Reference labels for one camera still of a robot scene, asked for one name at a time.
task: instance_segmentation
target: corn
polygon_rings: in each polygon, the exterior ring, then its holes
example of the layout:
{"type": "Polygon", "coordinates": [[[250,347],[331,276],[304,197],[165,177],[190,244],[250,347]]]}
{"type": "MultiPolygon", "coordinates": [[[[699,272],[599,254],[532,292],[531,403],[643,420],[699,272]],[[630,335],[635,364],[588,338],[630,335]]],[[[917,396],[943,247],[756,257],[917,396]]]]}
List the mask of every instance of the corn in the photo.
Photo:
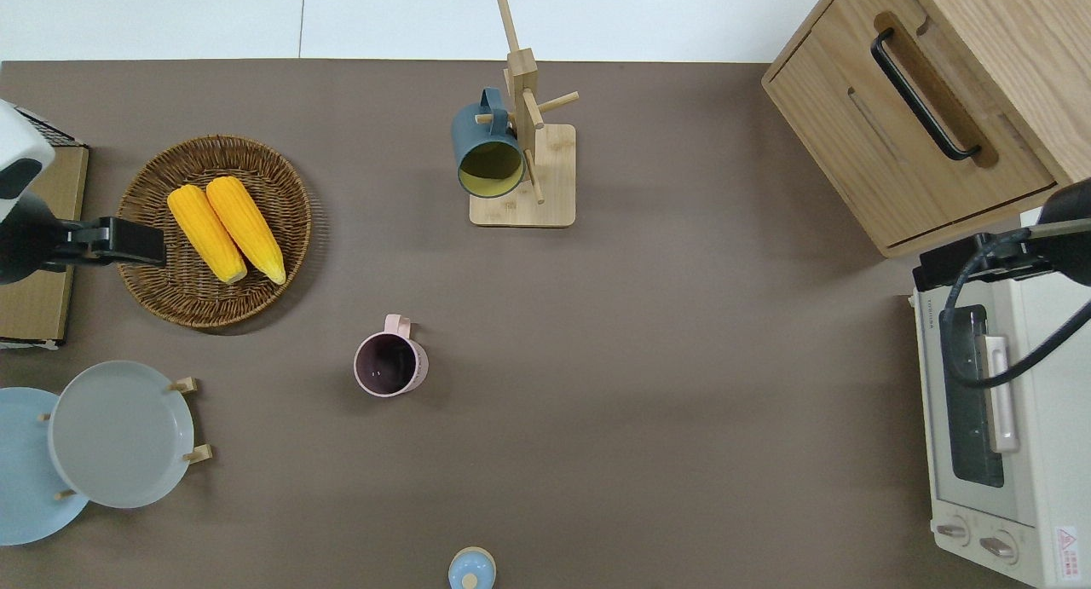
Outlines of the corn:
{"type": "Polygon", "coordinates": [[[212,208],[242,254],[272,281],[284,285],[284,254],[239,178],[233,175],[216,178],[208,182],[206,192],[212,208]]]}
{"type": "Polygon", "coordinates": [[[247,265],[201,189],[187,184],[172,190],[167,207],[216,278],[227,285],[242,279],[247,265]]]}

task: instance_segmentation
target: oven handle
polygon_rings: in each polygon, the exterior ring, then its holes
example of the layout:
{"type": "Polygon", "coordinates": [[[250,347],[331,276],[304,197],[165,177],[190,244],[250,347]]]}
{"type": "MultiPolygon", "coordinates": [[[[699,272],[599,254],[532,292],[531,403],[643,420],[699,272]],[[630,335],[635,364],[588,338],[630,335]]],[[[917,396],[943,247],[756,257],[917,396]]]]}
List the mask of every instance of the oven handle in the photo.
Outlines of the oven handle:
{"type": "MultiPolygon", "coordinates": [[[[985,376],[994,376],[1008,369],[1008,345],[1005,336],[978,336],[978,349],[985,359],[985,376]]],[[[1019,450],[1011,402],[1011,383],[999,384],[985,392],[985,411],[988,419],[988,446],[993,453],[1019,450]]]]}

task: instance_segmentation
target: white floor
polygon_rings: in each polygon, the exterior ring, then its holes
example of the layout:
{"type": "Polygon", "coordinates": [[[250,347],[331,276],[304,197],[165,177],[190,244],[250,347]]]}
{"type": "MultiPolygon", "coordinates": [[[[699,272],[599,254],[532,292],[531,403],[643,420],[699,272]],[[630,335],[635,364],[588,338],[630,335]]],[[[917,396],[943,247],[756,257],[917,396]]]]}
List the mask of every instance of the white floor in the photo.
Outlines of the white floor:
{"type": "MultiPolygon", "coordinates": [[[[817,0],[509,0],[538,60],[769,61],[817,0]]],[[[496,0],[0,0],[0,60],[503,58],[496,0]]]]}

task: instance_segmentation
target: black drawer handle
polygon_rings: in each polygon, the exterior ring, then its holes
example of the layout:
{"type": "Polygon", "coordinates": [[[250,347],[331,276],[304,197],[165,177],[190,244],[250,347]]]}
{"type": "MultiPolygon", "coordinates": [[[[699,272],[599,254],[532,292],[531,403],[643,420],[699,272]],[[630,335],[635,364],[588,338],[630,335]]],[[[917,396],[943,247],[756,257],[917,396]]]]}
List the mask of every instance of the black drawer handle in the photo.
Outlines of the black drawer handle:
{"type": "Polygon", "coordinates": [[[875,62],[877,62],[879,69],[883,69],[883,72],[886,73],[887,79],[894,85],[898,95],[906,100],[906,105],[909,105],[910,110],[916,116],[916,120],[920,120],[921,127],[924,127],[924,131],[928,131],[928,135],[931,135],[933,142],[936,143],[936,146],[939,146],[939,151],[946,154],[947,158],[950,158],[952,161],[961,161],[963,158],[970,158],[974,154],[981,153],[981,146],[970,147],[969,151],[960,149],[959,146],[955,145],[955,142],[951,142],[951,139],[947,135],[947,131],[944,131],[944,128],[939,127],[938,120],[936,120],[935,116],[932,116],[932,111],[924,105],[921,97],[916,95],[909,81],[901,75],[898,65],[894,64],[894,61],[887,56],[883,43],[888,40],[891,35],[894,35],[892,27],[884,29],[883,33],[878,34],[875,41],[872,41],[872,57],[875,58],[875,62]]]}

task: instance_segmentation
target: wicker basket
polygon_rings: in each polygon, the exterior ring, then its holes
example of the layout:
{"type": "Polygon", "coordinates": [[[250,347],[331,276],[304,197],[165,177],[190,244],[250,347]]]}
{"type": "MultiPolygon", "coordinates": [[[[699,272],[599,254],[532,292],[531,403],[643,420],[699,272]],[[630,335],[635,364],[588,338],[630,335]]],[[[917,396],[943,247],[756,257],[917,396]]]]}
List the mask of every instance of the wicker basket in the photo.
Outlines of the wicker basket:
{"type": "Polygon", "coordinates": [[[152,158],[121,196],[118,216],[160,228],[167,244],[166,267],[118,266],[129,292],[152,314],[196,329],[232,325],[269,306],[291,285],[311,241],[311,203],[291,163],[262,143],[226,134],[191,139],[152,158]],[[283,286],[253,266],[239,283],[224,285],[170,215],[171,190],[204,189],[221,175],[239,178],[265,216],[284,252],[283,286]]]}

